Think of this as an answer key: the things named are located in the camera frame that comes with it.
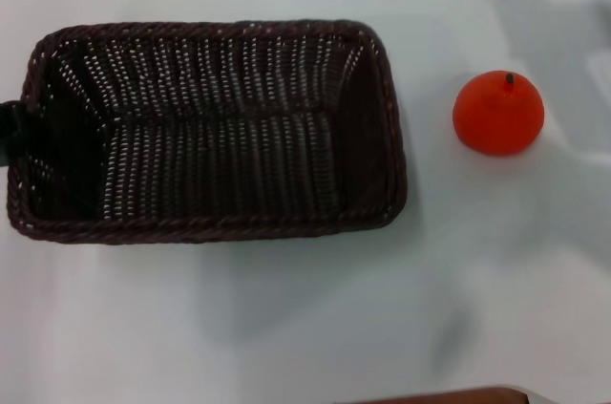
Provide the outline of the dark woven rectangular basket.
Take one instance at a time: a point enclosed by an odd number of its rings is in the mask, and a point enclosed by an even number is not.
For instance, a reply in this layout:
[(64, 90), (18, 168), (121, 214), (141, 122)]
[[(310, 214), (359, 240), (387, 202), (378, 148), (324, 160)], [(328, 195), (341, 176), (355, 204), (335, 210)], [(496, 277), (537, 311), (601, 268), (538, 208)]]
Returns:
[(74, 26), (32, 51), (11, 226), (62, 244), (369, 230), (408, 181), (385, 48), (347, 20)]

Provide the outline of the white tablecloth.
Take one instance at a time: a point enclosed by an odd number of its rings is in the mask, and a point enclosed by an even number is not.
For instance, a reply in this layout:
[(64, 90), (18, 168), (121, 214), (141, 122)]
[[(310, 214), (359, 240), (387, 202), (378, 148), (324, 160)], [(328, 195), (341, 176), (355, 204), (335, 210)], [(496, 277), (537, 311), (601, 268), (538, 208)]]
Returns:
[[(611, 0), (0, 0), (0, 101), (106, 21), (352, 18), (388, 52), (409, 198), (315, 240), (32, 241), (0, 169), (0, 404), (332, 404), (513, 385), (611, 401)], [(472, 78), (527, 77), (526, 150), (463, 144)]]

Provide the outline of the orange toy fruit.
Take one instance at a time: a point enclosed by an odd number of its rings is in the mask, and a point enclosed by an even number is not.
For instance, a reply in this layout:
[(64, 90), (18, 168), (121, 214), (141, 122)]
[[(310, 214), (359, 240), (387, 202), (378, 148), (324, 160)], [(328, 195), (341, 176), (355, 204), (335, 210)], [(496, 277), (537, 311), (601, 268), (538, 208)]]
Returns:
[(457, 94), (453, 128), (476, 152), (497, 157), (518, 154), (537, 139), (545, 119), (540, 93), (525, 76), (490, 71), (470, 79)]

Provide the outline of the brown table edge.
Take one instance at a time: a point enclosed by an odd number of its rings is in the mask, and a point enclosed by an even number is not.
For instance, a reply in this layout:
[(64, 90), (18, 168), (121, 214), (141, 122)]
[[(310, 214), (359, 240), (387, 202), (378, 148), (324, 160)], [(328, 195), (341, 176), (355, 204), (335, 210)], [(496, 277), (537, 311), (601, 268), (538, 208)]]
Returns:
[(366, 401), (363, 404), (530, 404), (526, 393), (507, 387), (486, 387), (444, 393)]

